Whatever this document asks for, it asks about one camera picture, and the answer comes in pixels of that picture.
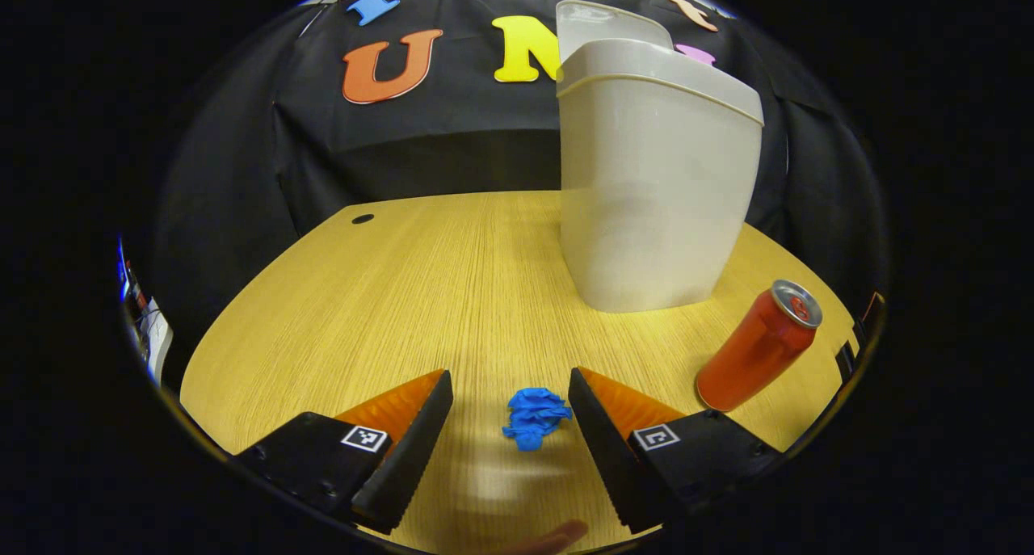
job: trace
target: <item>container lid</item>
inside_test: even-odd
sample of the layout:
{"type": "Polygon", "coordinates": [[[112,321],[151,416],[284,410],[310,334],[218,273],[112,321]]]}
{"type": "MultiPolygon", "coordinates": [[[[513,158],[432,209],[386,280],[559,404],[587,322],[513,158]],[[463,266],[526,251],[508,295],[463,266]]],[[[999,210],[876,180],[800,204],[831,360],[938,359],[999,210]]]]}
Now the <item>container lid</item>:
{"type": "Polygon", "coordinates": [[[764,125],[757,91],[726,72],[675,51],[671,35],[648,18],[609,5],[556,4],[560,68],[556,95],[606,78],[639,78],[692,92],[764,125]]]}
{"type": "Polygon", "coordinates": [[[585,42],[594,39],[639,39],[674,50],[671,35],[649,18],[584,0],[562,0],[556,4],[556,37],[560,42],[560,63],[585,42]]]}
{"type": "Polygon", "coordinates": [[[798,283],[780,279],[772,283],[771,294],[783,312],[798,326],[817,328],[822,323],[822,309],[819,308],[819,302],[798,283]]]}

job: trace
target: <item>red can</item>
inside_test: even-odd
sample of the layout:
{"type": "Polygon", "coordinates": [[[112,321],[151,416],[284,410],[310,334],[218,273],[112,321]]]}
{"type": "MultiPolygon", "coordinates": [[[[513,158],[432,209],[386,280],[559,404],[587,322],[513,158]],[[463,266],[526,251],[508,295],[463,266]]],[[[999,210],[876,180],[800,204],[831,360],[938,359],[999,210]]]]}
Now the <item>red can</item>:
{"type": "Polygon", "coordinates": [[[803,286],[776,281],[697,374],[697,394],[731,411],[779,377],[815,341],[822,309],[803,286]]]}

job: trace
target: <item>yellow letter n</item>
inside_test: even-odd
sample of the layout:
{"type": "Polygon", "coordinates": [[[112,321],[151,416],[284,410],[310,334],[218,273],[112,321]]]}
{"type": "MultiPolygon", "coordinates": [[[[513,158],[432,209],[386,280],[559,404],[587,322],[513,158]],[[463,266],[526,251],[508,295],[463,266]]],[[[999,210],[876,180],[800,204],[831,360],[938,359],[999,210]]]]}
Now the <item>yellow letter n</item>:
{"type": "Polygon", "coordinates": [[[495,70],[499,83],[533,83],[539,70],[531,68],[531,55],[556,80],[560,66],[560,43],[546,25],[533,17],[503,17],[492,21],[503,30],[503,68],[495,70]]]}

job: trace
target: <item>wooden table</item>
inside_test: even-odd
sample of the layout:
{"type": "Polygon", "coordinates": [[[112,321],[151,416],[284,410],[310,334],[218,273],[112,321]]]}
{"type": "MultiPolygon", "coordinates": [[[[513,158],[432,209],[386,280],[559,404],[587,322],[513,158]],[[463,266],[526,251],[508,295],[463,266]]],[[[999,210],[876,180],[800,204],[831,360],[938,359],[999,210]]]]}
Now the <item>wooden table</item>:
{"type": "Polygon", "coordinates": [[[732,419],[788,448],[857,351],[846,308],[776,242],[743,226],[712,297],[663,311],[602,313],[578,297],[558,242],[558,191],[433,195],[351,206],[280,254],[222,311],[187,367],[181,402],[236,454],[300,411],[336,415],[435,368],[455,401],[390,539],[435,553],[487,551],[568,518],[578,550],[628,539],[576,422],[535,453],[503,436],[522,387],[567,397],[583,365],[685,412],[693,378],[754,298],[786,278],[822,305],[812,347],[732,419]],[[356,216],[373,219],[353,224],[356,216]]]}

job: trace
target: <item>black cloth backdrop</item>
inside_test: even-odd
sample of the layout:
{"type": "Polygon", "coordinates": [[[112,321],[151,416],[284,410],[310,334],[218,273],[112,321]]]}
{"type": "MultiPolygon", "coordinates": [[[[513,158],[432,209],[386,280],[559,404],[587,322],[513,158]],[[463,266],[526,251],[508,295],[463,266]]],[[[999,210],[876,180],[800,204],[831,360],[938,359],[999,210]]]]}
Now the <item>black cloth backdrop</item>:
{"type": "MultiPolygon", "coordinates": [[[[176,333],[164,381],[222,308],[274,257],[344,206],[415,195],[559,188],[555,84],[499,84],[498,17],[555,32],[560,0],[400,0],[359,26],[356,0],[300,5],[221,61],[192,93],[191,116],[159,194],[151,292],[176,333]],[[377,80],[403,69],[408,33],[444,30],[417,88],[356,105],[344,55],[386,40],[377,80]]],[[[718,32],[669,0],[590,0],[643,14],[675,43],[761,95],[765,127],[747,221],[786,246],[861,315],[887,290],[889,241],[871,157],[832,95],[750,21],[705,5],[718,32]]]]}

